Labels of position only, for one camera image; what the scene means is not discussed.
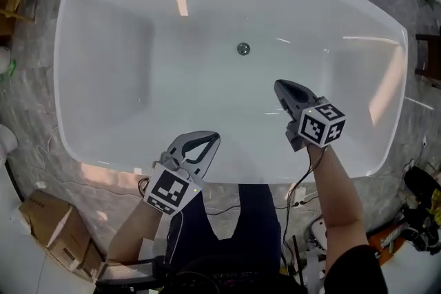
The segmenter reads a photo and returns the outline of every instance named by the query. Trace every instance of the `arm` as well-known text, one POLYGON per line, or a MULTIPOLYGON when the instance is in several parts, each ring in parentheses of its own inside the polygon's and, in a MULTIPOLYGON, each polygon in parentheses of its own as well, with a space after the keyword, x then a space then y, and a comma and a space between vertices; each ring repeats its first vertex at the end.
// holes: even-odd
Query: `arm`
MULTIPOLYGON (((308 146, 311 163, 320 158, 322 150, 308 146)), ((331 147, 324 152, 314 169, 318 199, 327 228, 326 271, 346 251, 358 245, 367 245, 363 224, 363 208, 352 181, 331 147)))
POLYGON ((154 239, 162 213, 139 201, 109 245, 107 260, 119 263, 138 261, 143 238, 154 239))

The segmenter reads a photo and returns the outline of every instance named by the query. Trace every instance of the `white bathtub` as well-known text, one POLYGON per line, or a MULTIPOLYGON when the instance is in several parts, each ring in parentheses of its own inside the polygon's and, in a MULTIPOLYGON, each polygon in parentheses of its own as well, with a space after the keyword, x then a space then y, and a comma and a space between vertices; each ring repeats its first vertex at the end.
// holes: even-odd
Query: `white bathtub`
POLYGON ((61 0, 54 60, 77 160, 139 174, 178 135, 206 129, 221 143, 205 181, 288 183, 309 159, 285 138, 274 81, 342 110, 333 146, 351 177, 371 175, 398 123, 407 32, 367 0, 61 0))

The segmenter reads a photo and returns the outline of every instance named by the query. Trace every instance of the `forearm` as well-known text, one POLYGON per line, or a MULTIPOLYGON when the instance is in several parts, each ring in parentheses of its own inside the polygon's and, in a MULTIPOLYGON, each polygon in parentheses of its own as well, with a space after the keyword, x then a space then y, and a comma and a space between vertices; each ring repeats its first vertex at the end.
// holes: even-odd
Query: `forearm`
MULTIPOLYGON (((310 145, 308 152, 314 165, 320 159, 322 150, 310 145)), ((314 169, 314 178, 323 220, 328 229, 362 222, 360 198, 332 147, 328 147, 320 164, 314 169)))
POLYGON ((154 239, 161 217, 160 211, 141 200, 110 242, 107 260, 137 261, 143 239, 154 239))

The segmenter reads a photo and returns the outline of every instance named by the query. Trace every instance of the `cardboard box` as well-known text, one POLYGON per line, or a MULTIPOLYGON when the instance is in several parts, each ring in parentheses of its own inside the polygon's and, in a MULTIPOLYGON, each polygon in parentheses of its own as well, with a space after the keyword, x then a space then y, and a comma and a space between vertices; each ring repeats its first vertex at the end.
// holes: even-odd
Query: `cardboard box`
POLYGON ((102 262, 103 258, 101 257, 95 243, 91 240, 88 249, 85 252, 83 262, 74 273, 89 282, 95 282, 102 262))
POLYGON ((19 210, 32 236, 65 268, 73 272, 83 263, 90 234, 74 206, 36 190, 19 210))

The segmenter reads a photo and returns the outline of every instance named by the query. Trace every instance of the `gray marble floor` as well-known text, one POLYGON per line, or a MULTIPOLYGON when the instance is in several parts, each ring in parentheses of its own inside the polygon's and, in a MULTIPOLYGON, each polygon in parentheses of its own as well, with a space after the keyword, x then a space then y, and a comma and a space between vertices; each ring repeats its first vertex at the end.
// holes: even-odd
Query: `gray marble floor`
MULTIPOLYGON (((400 171, 410 158, 417 158, 424 136, 428 146, 422 160, 437 163, 441 151, 441 91, 416 78, 418 60, 415 33, 436 33, 439 9, 424 0, 370 0, 396 18, 409 32, 409 71, 406 98, 395 140, 386 163, 376 177, 357 178, 354 183, 365 206, 368 229, 394 215, 400 198, 400 171)), ((138 176, 82 165, 73 160, 61 144, 54 106, 53 49, 60 0, 38 0, 34 24, 18 23, 12 42, 12 58, 17 61, 14 76, 0 86, 0 123, 11 128, 19 139, 19 149, 9 161, 20 188, 28 195, 36 181, 46 191, 75 204, 83 214, 94 238, 106 249, 115 231, 139 201, 138 176)), ((307 184, 307 193, 315 190, 307 184)), ((271 187, 276 205, 285 204, 287 185, 271 187)), ((209 212, 238 204, 235 185, 207 185, 204 196, 209 212)), ((320 214, 317 199, 291 213, 290 234, 302 235, 307 224, 320 214)), ((278 211, 285 226, 285 212, 278 211)), ((216 234, 232 234, 237 210, 210 216, 216 234)), ((158 236, 164 238, 168 219, 158 236)))

